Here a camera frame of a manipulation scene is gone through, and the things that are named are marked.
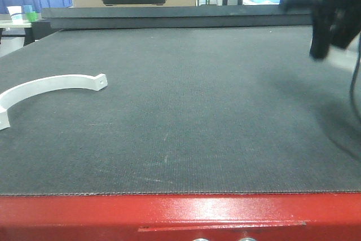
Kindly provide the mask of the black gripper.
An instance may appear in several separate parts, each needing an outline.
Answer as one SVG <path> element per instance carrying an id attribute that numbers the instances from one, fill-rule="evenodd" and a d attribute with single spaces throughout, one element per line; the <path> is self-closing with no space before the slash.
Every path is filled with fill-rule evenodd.
<path id="1" fill-rule="evenodd" d="M 281 0 L 283 11 L 311 11 L 312 58 L 326 58 L 330 46 L 346 49 L 360 33 L 360 0 Z"/>

